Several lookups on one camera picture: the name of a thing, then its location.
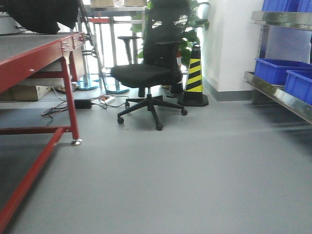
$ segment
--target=cardboard box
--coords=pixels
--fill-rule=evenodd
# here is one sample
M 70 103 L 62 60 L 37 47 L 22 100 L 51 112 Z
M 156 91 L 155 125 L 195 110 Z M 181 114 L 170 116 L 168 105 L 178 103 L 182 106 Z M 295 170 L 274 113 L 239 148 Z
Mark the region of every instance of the cardboard box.
M 90 7 L 113 7 L 113 0 L 90 0 Z
M 0 94 L 2 101 L 38 101 L 51 91 L 47 86 L 16 85 Z
M 146 0 L 125 0 L 125 6 L 146 6 Z

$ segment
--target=workbench leg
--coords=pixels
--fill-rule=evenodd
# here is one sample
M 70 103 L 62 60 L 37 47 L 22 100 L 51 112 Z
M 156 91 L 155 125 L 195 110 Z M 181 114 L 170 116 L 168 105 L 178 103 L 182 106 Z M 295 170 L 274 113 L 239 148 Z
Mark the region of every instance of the workbench leg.
M 3 209 L 0 210 L 0 234 L 4 232 L 4 229 L 10 222 L 18 206 L 26 196 L 32 184 L 34 183 L 39 172 L 42 170 L 43 166 L 49 159 L 54 147 L 57 145 L 63 133 L 64 132 L 62 128 L 59 128 L 55 131 L 52 138 L 50 139 L 46 147 L 43 149 L 43 151 L 40 153 L 40 155 L 30 168 L 30 170 L 27 172 L 24 179 L 15 189 L 15 191 L 13 192 L 12 196 L 7 201 Z
M 67 99 L 67 106 L 69 112 L 69 119 L 71 124 L 71 132 L 73 134 L 73 141 L 72 145 L 80 145 L 82 140 L 79 139 L 79 132 L 78 132 L 78 123 L 77 123 L 77 116 L 74 104 L 74 97 L 73 97 L 73 90 L 72 90 L 72 83 L 71 83 L 71 76 L 69 72 L 69 68 L 66 62 L 65 57 L 60 58 L 61 66 L 62 66 L 62 73 L 65 85 L 65 93 Z

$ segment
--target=plastic crate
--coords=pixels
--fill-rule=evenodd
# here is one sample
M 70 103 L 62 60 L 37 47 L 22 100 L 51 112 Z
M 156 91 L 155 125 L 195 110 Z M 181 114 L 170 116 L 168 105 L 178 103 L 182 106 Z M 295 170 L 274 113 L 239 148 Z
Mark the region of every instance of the plastic crate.
M 312 72 L 287 71 L 284 91 L 312 105 Z
M 312 1 L 311 0 L 301 0 L 298 12 L 312 12 Z
M 312 71 L 312 64 L 304 62 L 267 58 L 256 58 L 256 61 L 255 76 L 270 84 L 285 85 L 287 70 Z
M 262 11 L 297 12 L 300 0 L 264 0 Z

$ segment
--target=yellow and black striped cone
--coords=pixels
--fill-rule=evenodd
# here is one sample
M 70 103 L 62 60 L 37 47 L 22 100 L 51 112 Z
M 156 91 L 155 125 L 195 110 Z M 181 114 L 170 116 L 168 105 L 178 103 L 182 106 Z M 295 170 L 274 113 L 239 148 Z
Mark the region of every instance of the yellow and black striped cone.
M 195 44 L 191 52 L 191 61 L 185 90 L 178 95 L 178 104 L 182 106 L 206 106 L 208 97 L 203 95 L 203 81 L 201 75 L 200 46 Z

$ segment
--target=white wall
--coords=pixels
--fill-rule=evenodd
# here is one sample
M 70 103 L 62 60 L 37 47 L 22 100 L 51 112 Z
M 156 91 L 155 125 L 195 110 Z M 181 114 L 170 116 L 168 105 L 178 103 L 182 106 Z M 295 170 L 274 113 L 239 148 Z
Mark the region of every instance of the white wall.
M 263 0 L 209 0 L 210 27 L 203 33 L 202 73 L 217 91 L 245 91 L 245 71 L 253 71 L 260 25 L 252 11 L 261 11 Z

